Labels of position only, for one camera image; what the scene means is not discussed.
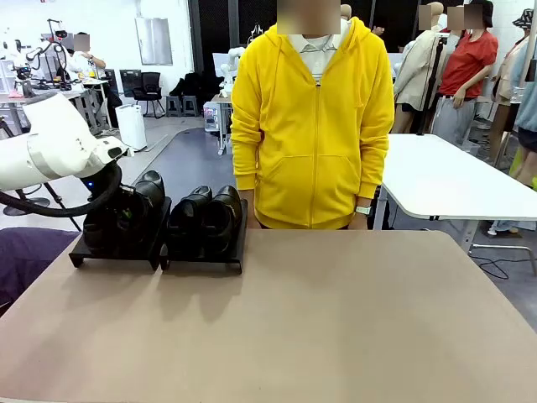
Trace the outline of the white work desk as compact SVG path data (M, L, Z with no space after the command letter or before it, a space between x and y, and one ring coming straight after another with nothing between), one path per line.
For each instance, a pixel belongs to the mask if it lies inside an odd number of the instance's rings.
M34 90L37 96L48 93L64 95L86 120L90 132L96 137L110 128L106 117L107 112L103 110L98 92L100 90L89 86L84 87L82 91ZM29 98L13 98L8 94L0 94L0 120L3 120L15 135L28 133L31 129L31 123L23 111L23 105L27 101Z

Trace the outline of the person in yellow hoodie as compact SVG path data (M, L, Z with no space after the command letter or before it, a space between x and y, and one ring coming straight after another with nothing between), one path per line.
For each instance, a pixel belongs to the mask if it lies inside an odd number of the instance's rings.
M389 132L394 85L383 40L340 0L278 0L274 26L249 44L232 89L232 133L259 134L260 228L348 229L360 138Z

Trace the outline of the computer case with lights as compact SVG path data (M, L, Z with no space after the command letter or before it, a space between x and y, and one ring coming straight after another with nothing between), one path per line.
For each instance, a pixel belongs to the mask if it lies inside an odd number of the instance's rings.
M205 131L218 135L220 133L220 104L218 102L206 102L203 105L203 117Z

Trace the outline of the black smooth buckle shoe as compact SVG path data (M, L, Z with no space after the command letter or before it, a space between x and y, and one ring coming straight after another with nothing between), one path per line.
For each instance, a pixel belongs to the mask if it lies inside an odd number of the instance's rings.
M103 254L125 246L118 226L119 209L108 205L88 212L83 222L83 239L92 253Z
M160 209L165 198L164 180L159 172L150 170L142 175L141 179L133 186L142 201L149 203L149 214L156 212ZM127 241L137 243L141 239L142 228L136 229L133 227L133 209L132 208L119 208L129 209L131 212L131 224L129 229L120 229L123 238Z

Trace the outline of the black textured buckle shoe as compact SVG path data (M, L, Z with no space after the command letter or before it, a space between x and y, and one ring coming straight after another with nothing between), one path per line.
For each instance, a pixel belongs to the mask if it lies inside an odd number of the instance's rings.
M242 204L233 186L222 187L206 205L202 215L207 254L224 254L242 222Z
M183 197L170 212L166 244L177 254L196 254L201 246L202 216L212 200L209 186L198 186Z

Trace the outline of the white air purifier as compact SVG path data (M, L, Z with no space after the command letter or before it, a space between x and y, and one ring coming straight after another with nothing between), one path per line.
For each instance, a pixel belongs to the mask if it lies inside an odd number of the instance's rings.
M143 114L139 105L128 104L115 108L121 140L134 151L147 147Z

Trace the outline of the black bag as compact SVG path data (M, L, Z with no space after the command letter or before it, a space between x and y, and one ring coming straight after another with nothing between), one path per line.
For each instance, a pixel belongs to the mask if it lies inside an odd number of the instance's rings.
M190 72L181 78L175 88L169 92L171 97L195 96L201 97L206 93L207 83L203 76Z

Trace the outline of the person's right forearm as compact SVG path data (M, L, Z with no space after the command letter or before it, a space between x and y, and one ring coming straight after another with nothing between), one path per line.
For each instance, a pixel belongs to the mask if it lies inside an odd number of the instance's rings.
M239 191L252 191L258 173L258 146L260 135L232 133L233 172Z

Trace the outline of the mannequin in red shirt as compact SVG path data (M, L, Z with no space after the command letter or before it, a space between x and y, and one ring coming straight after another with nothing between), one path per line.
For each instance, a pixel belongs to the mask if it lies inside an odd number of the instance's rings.
M491 0L471 0L465 6L465 33L441 79L432 133L451 144L463 143L475 117L483 81L497 59L498 39L490 32L493 9Z

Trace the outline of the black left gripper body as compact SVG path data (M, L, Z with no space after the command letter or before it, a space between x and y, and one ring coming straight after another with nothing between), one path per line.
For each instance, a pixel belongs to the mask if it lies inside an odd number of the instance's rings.
M138 208L142 199L133 186L120 185L117 190L118 208Z

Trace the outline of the black office chair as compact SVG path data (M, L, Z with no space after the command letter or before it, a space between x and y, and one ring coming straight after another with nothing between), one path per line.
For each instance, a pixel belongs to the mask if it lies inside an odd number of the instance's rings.
M140 86L133 89L133 98L136 104L146 102L146 113L148 116L149 107L152 107L156 119L165 115L164 107L161 104L162 87L160 86L159 72L142 72L140 75Z

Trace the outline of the person's left forearm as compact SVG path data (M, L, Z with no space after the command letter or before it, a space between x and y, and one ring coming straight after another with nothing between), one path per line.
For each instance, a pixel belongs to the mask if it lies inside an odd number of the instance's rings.
M371 205L375 191L382 183L388 147L388 135L385 132L364 131L360 138L361 173L357 193L357 205L360 207Z

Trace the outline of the purple cloth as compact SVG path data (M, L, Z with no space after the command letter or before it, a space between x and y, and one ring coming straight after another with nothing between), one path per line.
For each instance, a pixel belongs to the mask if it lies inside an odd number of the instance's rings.
M0 230L0 306L13 304L79 236L49 228Z

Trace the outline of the seated person in white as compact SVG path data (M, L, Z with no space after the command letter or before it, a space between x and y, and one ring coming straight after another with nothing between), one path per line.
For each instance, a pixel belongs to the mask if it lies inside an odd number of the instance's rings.
M85 36L83 39L83 50L68 49L71 62L70 70L75 72L78 76L106 81L106 83L102 83L102 90L98 90L97 95L100 97L100 103L103 103L103 99L106 99L107 116L109 117L110 125L113 128L118 128L116 108L121 107L123 103L112 91L109 81L107 80L107 63L91 53L89 34L78 32L76 35Z

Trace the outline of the mannequin in blue top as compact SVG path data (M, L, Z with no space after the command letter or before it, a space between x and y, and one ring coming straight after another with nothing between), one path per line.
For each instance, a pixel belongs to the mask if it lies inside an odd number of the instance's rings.
M537 41L523 78L524 94L515 120L521 162L514 178L532 187L537 176Z

